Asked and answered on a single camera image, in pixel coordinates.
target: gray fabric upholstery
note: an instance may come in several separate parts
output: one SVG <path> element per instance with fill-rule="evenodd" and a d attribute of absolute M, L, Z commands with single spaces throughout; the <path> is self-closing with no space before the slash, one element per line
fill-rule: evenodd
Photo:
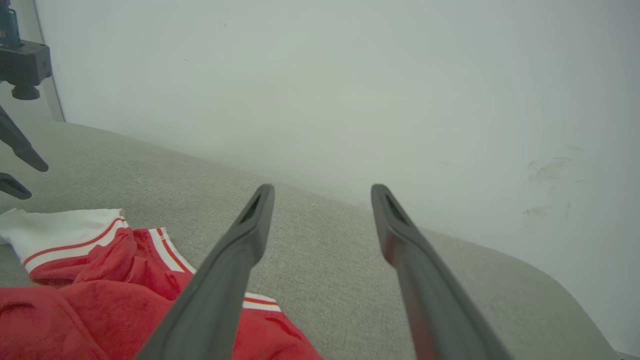
<path fill-rule="evenodd" d="M 25 201 L 0 194 L 0 211 L 124 208 L 133 227 L 167 227 L 195 267 L 268 181 L 98 129 L 19 125 L 51 168 L 39 173 L 0 147 L 0 171 L 34 194 Z M 425 235 L 516 359 L 616 359 L 549 276 L 484 247 Z M 0 271 L 2 286 L 28 284 L 7 245 L 0 246 Z M 276 298 L 327 359 L 414 357 L 396 274 L 380 254 L 368 211 L 276 184 L 267 251 L 248 290 Z"/>

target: red garment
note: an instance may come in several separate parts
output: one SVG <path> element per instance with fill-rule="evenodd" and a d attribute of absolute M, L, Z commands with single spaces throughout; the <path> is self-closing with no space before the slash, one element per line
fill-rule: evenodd
<path fill-rule="evenodd" d="M 87 255 L 38 265 L 29 276 L 46 286 L 0 289 L 0 359 L 135 358 L 193 276 L 174 251 L 164 229 L 121 227 Z M 167 254 L 175 263 L 163 261 Z M 273 299 L 247 294 L 233 358 L 320 356 Z"/>

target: scuff mark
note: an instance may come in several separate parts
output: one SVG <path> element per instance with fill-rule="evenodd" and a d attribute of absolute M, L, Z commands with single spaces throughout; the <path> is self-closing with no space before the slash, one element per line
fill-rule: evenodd
<path fill-rule="evenodd" d="M 528 217 L 543 217 L 551 210 L 550 206 L 538 206 L 536 208 L 526 209 L 522 214 Z"/>
<path fill-rule="evenodd" d="M 577 151 L 577 152 L 584 152 L 584 149 L 582 149 L 581 147 L 577 147 L 575 145 L 567 145 L 566 148 L 569 150 Z"/>
<path fill-rule="evenodd" d="M 571 158 L 556 158 L 555 161 L 541 167 L 537 172 L 530 172 L 529 182 L 542 185 L 549 181 L 560 180 L 563 171 L 568 168 L 571 163 L 573 163 L 573 159 Z"/>

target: vent slot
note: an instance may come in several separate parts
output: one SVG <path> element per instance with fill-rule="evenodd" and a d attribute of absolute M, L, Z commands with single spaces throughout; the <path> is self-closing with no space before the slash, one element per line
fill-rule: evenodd
<path fill-rule="evenodd" d="M 258 195 L 258 197 L 255 198 L 255 201 L 253 202 L 253 204 L 251 204 L 251 207 L 249 207 L 249 210 L 246 211 L 246 214 L 244 214 L 244 216 L 242 217 L 242 220 L 240 220 L 240 224 L 242 224 L 243 222 L 246 222 L 247 220 L 253 217 L 253 213 L 255 212 L 255 208 L 258 207 L 258 202 L 260 201 L 261 196 L 262 195 Z"/>
<path fill-rule="evenodd" d="M 404 225 L 409 225 L 407 224 L 407 221 L 404 219 L 402 214 L 400 214 L 400 211 L 397 209 L 396 205 L 394 205 L 391 199 L 389 199 L 389 195 L 386 195 L 386 198 L 387 198 L 387 204 L 389 204 L 389 207 L 391 208 L 391 212 L 394 214 L 394 217 Z"/>

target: red stripe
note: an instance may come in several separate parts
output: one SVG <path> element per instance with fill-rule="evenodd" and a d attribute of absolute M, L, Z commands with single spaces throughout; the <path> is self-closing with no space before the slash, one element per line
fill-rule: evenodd
<path fill-rule="evenodd" d="M 277 302 L 273 302 L 273 301 L 267 301 L 267 300 L 259 300 L 259 299 L 254 299 L 252 297 L 245 297 L 244 301 L 248 301 L 248 302 L 254 302 L 256 304 L 265 304 L 265 305 L 278 305 Z"/>
<path fill-rule="evenodd" d="M 173 253 L 173 251 L 171 251 L 171 248 L 169 248 L 169 244 L 166 243 L 166 239 L 164 238 L 164 235 L 162 234 L 162 230 L 160 230 L 160 228 L 157 228 L 156 230 L 158 230 L 158 235 L 160 235 L 160 238 L 162 238 L 162 244 L 164 245 L 164 248 L 166 249 L 166 251 L 169 253 L 169 256 L 171 256 L 171 258 L 176 262 L 176 264 L 178 264 L 178 266 L 187 273 L 191 273 L 189 271 L 189 269 L 187 269 L 186 266 L 184 266 L 182 264 L 182 262 L 180 262 L 180 260 L 178 260 L 178 257 Z"/>
<path fill-rule="evenodd" d="M 107 235 L 109 230 L 111 230 L 111 228 L 116 224 L 116 221 L 124 221 L 124 218 L 115 218 L 115 219 L 113 219 L 111 225 L 109 225 L 109 227 L 107 227 L 107 229 L 104 232 L 102 232 L 102 234 L 98 235 L 98 237 L 96 237 L 95 239 L 92 239 L 92 240 L 89 240 L 89 241 L 86 241 L 86 242 L 80 243 L 80 244 L 60 246 L 60 247 L 52 247 L 51 249 L 38 251 L 35 254 L 33 254 L 30 257 L 28 257 L 27 260 L 25 260 L 22 263 L 22 266 L 26 265 L 29 261 L 33 260 L 33 258 L 38 257 L 38 256 L 40 256 L 42 254 L 46 254 L 48 252 L 53 252 L 53 251 L 58 251 L 58 250 L 75 249 L 76 247 L 83 247 L 85 245 L 89 245 L 91 243 L 95 243 L 96 241 L 102 239 L 105 235 Z"/>

